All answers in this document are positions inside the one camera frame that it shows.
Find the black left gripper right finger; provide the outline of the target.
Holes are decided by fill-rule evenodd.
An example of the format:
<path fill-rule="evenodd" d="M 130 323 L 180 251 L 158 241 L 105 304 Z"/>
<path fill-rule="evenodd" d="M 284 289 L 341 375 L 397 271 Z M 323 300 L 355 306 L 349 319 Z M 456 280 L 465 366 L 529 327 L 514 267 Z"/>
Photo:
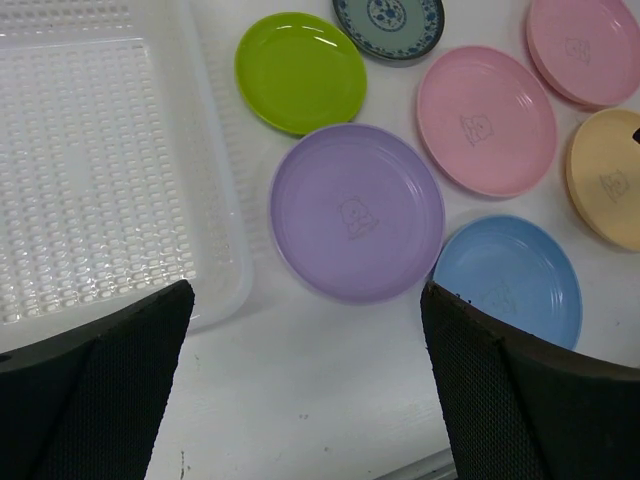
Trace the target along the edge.
<path fill-rule="evenodd" d="M 420 306 L 459 478 L 638 478 L 638 369 L 544 341 L 434 282 Z"/>

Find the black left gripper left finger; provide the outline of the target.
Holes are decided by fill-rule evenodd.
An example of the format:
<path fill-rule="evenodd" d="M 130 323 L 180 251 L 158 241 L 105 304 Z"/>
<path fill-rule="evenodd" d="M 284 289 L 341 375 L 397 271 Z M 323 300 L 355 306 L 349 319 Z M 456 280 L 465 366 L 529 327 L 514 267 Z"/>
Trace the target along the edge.
<path fill-rule="evenodd" d="M 144 478 L 194 303 L 180 280 L 2 353 L 2 478 Z"/>

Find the blue plastic plate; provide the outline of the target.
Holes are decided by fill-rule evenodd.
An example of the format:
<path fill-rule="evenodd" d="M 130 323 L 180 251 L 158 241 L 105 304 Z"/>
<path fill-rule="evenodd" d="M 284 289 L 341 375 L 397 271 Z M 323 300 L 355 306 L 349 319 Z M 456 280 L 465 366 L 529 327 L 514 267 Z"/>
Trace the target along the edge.
<path fill-rule="evenodd" d="M 461 227 L 446 243 L 433 281 L 482 312 L 573 350 L 583 317 L 571 261 L 542 228 L 491 215 Z"/>

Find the purple plastic plate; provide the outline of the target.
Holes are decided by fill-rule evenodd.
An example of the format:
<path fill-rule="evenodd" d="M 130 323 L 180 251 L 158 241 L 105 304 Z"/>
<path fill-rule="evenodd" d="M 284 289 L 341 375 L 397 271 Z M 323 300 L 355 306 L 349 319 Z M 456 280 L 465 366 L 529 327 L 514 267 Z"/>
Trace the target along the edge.
<path fill-rule="evenodd" d="M 285 154 L 268 216 L 290 270 L 350 304 L 385 302 L 424 280 L 445 233 L 444 199 L 423 157 L 360 123 L 316 130 Z"/>

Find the beige plastic plate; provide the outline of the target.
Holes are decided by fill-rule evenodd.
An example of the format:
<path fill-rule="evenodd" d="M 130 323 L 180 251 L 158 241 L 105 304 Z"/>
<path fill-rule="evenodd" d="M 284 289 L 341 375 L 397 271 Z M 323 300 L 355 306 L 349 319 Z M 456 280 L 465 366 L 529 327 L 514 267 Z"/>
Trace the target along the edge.
<path fill-rule="evenodd" d="M 639 250 L 639 113 L 591 115 L 566 153 L 566 183 L 576 211 L 604 240 Z"/>

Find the pink plastic plate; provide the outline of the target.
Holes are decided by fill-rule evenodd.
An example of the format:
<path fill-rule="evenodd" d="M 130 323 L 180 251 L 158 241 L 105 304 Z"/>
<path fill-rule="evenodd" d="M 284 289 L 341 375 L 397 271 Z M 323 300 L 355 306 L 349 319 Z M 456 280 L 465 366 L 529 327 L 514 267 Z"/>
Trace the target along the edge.
<path fill-rule="evenodd" d="M 592 107 L 623 103 L 639 88 L 639 24 L 623 1 L 532 1 L 531 58 L 565 98 Z"/>
<path fill-rule="evenodd" d="M 526 193 L 555 158 L 557 124 L 543 87 L 494 48 L 464 46 L 440 55 L 418 87 L 416 119 L 441 170 L 480 195 Z"/>

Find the green plastic plate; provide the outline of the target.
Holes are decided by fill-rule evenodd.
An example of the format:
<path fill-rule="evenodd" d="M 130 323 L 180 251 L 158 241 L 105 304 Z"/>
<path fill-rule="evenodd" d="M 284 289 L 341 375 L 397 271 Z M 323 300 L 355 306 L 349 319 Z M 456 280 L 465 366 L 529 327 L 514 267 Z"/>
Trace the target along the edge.
<path fill-rule="evenodd" d="M 302 12 L 266 16 L 243 34 L 235 81 L 248 107 L 270 126 L 304 136 L 349 122 L 367 93 L 364 60 L 328 21 Z"/>

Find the blue floral ceramic plate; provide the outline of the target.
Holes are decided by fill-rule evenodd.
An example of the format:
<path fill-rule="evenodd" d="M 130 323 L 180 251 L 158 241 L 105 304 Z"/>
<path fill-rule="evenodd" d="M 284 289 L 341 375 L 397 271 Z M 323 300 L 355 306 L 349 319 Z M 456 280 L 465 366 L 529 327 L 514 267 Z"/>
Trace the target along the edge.
<path fill-rule="evenodd" d="M 441 0 L 334 0 L 335 18 L 364 53 L 386 62 L 429 54 L 445 28 Z"/>

